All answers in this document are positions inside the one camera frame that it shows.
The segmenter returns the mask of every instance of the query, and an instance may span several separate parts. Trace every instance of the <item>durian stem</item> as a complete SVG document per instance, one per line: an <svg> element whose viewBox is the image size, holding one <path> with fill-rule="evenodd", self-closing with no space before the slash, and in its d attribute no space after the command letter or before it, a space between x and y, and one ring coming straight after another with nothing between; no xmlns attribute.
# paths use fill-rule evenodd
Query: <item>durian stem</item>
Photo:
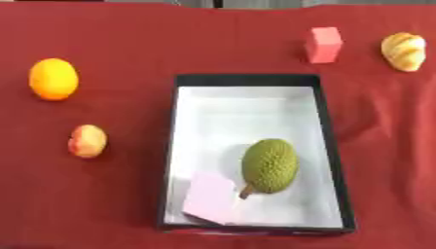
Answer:
<svg viewBox="0 0 436 249"><path fill-rule="evenodd" d="M251 184L247 184L245 188L240 192L239 198L241 199L247 199L248 196L250 196L254 192L254 188Z"/></svg>

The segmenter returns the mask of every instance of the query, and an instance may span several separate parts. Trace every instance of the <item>box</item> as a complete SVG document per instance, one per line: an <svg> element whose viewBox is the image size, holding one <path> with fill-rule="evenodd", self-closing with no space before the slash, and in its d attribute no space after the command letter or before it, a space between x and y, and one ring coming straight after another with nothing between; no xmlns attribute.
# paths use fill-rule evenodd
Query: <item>box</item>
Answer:
<svg viewBox="0 0 436 249"><path fill-rule="evenodd" d="M236 222L193 220L182 205L196 172L245 185L240 160L265 138L290 142L299 157L294 183L237 205ZM327 104L316 75L180 75L175 80L168 160L158 226L222 234L337 234L355 229Z"/></svg>

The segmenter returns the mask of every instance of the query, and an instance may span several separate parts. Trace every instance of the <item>peach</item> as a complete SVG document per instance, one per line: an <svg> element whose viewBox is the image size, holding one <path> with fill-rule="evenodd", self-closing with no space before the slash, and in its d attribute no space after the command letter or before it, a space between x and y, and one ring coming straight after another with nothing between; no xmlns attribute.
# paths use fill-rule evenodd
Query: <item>peach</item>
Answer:
<svg viewBox="0 0 436 249"><path fill-rule="evenodd" d="M103 152L106 143L107 136L101 128L85 124L74 129L68 140L68 150L77 157L91 159Z"/></svg>

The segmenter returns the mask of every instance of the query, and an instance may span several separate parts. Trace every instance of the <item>red table cover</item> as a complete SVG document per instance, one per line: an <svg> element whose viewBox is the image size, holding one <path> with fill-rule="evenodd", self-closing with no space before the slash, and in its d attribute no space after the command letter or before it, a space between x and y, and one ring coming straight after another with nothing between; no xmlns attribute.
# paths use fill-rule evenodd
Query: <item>red table cover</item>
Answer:
<svg viewBox="0 0 436 249"><path fill-rule="evenodd" d="M436 235L436 6L220 11L161 4L0 4L0 245L28 248L433 248ZM311 27L337 26L336 63L311 65ZM428 43L416 73L379 45L410 31ZM80 72L63 102L27 86L34 62ZM178 73L319 73L359 228L336 237L165 234L153 228ZM96 160L66 150L95 124Z"/></svg>

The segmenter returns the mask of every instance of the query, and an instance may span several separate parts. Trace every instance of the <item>pink cube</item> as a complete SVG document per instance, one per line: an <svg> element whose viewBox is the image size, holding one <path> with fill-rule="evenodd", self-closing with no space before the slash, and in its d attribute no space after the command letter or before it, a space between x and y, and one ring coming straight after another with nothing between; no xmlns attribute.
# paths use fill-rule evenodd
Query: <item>pink cube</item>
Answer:
<svg viewBox="0 0 436 249"><path fill-rule="evenodd" d="M306 40L306 50L310 63L329 63L335 61L343 45L336 27L315 27Z"/></svg>
<svg viewBox="0 0 436 249"><path fill-rule="evenodd" d="M218 173L195 175L183 203L183 213L224 225L232 220L236 188Z"/></svg>

